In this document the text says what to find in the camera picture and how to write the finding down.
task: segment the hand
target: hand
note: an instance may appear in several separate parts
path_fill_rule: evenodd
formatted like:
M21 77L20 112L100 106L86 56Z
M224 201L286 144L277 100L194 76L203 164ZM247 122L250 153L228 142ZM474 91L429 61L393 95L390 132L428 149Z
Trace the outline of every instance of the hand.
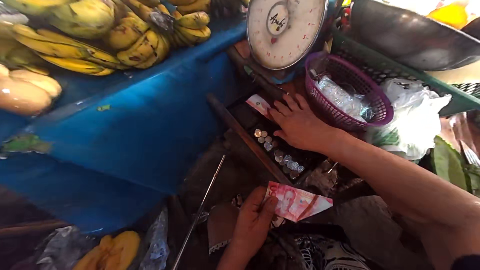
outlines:
M245 268L264 244L278 203L276 197L270 197L262 205L266 192L266 187L254 189L241 206L232 240L217 269Z
M282 128L273 133L295 148L326 154L333 139L338 138L341 130L325 124L318 119L299 94L295 96L298 104L288 95L283 95L288 107L276 100L276 109L270 109L275 122Z

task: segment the red banknote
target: red banknote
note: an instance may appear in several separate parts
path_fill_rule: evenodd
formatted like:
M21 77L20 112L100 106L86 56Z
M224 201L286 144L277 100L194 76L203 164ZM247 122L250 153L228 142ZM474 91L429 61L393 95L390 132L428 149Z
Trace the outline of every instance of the red banknote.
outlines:
M295 222L333 206L330 198L272 181L268 182L265 199L271 196L278 198L275 214Z

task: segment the blue surface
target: blue surface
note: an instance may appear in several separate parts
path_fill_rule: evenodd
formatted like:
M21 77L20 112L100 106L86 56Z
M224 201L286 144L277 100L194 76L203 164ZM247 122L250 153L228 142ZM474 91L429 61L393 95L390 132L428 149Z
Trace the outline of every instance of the blue surface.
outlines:
M0 184L82 230L103 232L175 193L222 128L205 95L225 100L237 91L222 50L245 37L246 24L209 26L207 42L147 70L95 77L53 68L64 89L54 110L35 119L0 111L1 139L23 129L53 150L0 160Z

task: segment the purple plastic basket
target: purple plastic basket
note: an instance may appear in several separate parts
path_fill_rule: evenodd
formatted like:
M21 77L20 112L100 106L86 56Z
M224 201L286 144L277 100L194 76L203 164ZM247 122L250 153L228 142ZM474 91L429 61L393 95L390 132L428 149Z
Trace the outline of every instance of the purple plastic basket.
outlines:
M325 58L326 71L335 82L344 82L354 86L355 90L370 102L375 113L370 123L359 121L330 102L313 82L309 67L312 60ZM318 105L335 122L335 126L344 130L360 130L367 126L382 126L393 119L393 108L382 88L352 63L335 55L316 52L308 56L305 62L305 87L311 101Z

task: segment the metal bowl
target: metal bowl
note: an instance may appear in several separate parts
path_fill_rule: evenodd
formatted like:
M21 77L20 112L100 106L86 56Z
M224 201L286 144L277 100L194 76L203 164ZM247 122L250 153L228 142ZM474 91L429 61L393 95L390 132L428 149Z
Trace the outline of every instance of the metal bowl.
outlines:
M350 23L356 40L419 70L450 70L480 60L480 40L375 0L356 0Z

